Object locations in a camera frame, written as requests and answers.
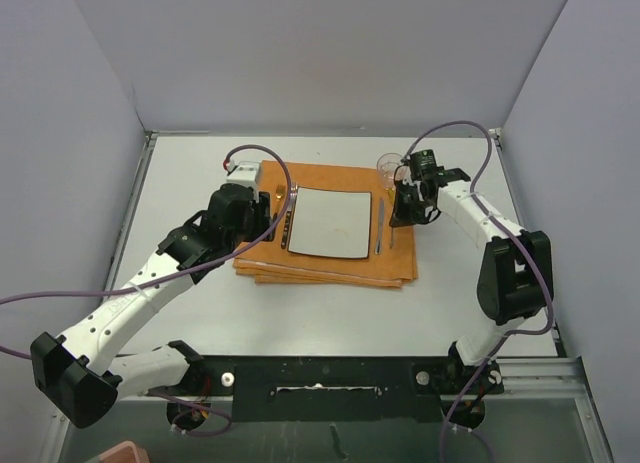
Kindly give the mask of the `copper bowl spoon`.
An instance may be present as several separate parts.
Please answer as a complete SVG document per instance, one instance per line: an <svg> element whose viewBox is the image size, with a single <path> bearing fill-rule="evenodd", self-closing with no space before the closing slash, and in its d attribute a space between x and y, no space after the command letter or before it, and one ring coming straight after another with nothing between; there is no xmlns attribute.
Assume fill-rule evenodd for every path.
<svg viewBox="0 0 640 463"><path fill-rule="evenodd" d="M389 204L390 204L390 218L389 218L389 227L390 227L390 238L389 238L389 249L393 249L394 248L394 243L395 243L395 235L394 235L394 227L391 224L391 220L392 220L392 216L393 216L393 209L394 209L394 201L395 201L395 190L394 188L388 188L387 189L387 196L388 196L388 200L389 200Z"/></svg>

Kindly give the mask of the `silver table knife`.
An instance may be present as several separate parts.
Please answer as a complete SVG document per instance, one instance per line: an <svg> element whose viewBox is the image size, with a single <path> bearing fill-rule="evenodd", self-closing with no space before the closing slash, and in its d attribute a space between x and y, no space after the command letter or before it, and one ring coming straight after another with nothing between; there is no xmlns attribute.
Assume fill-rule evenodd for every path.
<svg viewBox="0 0 640 463"><path fill-rule="evenodd" d="M375 240L375 247L374 247L375 255L380 255L382 251L384 220L385 220L385 201L384 201L384 198L380 197L378 200L377 230L376 230L376 240Z"/></svg>

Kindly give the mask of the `clear drinking glass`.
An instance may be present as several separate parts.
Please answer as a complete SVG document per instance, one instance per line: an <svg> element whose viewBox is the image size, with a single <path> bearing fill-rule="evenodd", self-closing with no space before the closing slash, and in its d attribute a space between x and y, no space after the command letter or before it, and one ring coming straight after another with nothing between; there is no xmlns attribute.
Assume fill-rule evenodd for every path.
<svg viewBox="0 0 640 463"><path fill-rule="evenodd" d="M378 158L376 171L379 182L385 190L394 187L394 174L401 164L402 156L397 153L385 153Z"/></svg>

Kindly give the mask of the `silver fork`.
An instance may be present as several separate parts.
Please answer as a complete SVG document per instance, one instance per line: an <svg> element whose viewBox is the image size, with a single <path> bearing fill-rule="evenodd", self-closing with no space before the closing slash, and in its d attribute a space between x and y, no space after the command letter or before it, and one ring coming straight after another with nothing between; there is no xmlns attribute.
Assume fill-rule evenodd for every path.
<svg viewBox="0 0 640 463"><path fill-rule="evenodd" d="M281 243L280 243L280 247L282 249L286 249L287 248L289 235L290 235L290 230L291 230L291 222L292 222L292 219L293 219L293 212L294 212L294 207L295 207L296 198L297 198L297 192L298 192L298 184L295 184L293 186L293 188L291 189L290 197L289 197L289 204L287 206L286 214L285 214L285 217L284 217L284 227L283 227Z"/></svg>

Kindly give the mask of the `orange cloth napkin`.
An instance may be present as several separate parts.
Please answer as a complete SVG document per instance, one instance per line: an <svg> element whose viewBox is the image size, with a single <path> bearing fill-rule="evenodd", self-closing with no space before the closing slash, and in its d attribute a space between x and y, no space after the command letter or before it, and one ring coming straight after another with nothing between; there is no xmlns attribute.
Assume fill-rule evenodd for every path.
<svg viewBox="0 0 640 463"><path fill-rule="evenodd" d="M370 229L377 234L378 201L388 197L375 169L289 162L292 182L299 189L369 192L372 195ZM233 262L239 275L252 275L257 283L321 282L400 288L418 278L414 230L383 230L382 250L365 259L332 259L295 255L281 247L283 224L276 239L263 242Z"/></svg>

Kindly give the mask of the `white square plate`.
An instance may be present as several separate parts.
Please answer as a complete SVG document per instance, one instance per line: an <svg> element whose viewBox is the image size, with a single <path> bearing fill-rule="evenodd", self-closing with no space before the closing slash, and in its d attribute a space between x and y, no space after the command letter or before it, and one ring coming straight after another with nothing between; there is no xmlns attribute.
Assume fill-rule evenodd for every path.
<svg viewBox="0 0 640 463"><path fill-rule="evenodd" d="M287 250L294 254L359 260L369 256L372 195L300 187Z"/></svg>

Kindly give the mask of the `gold fork green handle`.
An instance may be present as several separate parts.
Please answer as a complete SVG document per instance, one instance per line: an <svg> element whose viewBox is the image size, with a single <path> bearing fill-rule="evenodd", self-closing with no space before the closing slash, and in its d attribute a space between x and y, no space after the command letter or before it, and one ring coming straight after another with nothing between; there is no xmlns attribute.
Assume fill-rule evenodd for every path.
<svg viewBox="0 0 640 463"><path fill-rule="evenodd" d="M275 191L276 206L274 208L274 213L273 213L274 218L276 218L280 212L280 207L284 201L286 190L287 190L287 187L285 185L278 185L276 187L276 191Z"/></svg>

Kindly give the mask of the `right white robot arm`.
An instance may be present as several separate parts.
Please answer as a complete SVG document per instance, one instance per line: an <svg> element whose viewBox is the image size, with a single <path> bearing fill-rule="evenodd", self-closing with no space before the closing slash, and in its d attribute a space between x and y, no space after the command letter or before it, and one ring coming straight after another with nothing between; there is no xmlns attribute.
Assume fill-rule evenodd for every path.
<svg viewBox="0 0 640 463"><path fill-rule="evenodd" d="M553 299L551 243L502 215L476 191L460 168L437 164L431 150L404 159L393 173L392 228L428 225L437 214L452 219L483 251L476 298L480 327L454 343L458 357L444 368L446 383L464 392L481 377L478 365L506 335Z"/></svg>

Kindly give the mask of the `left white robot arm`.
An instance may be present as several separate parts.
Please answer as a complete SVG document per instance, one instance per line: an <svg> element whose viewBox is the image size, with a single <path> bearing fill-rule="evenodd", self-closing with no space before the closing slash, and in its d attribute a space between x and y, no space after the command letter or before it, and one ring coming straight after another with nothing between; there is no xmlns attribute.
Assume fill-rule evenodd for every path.
<svg viewBox="0 0 640 463"><path fill-rule="evenodd" d="M203 381L203 358L181 340L147 353L119 353L170 301L209 273L208 263L220 267L223 257L271 223L268 193L223 184L207 209L169 232L124 285L124 294L59 336L44 332L31 343L36 387L78 428L95 424L128 396L159 387L196 391Z"/></svg>

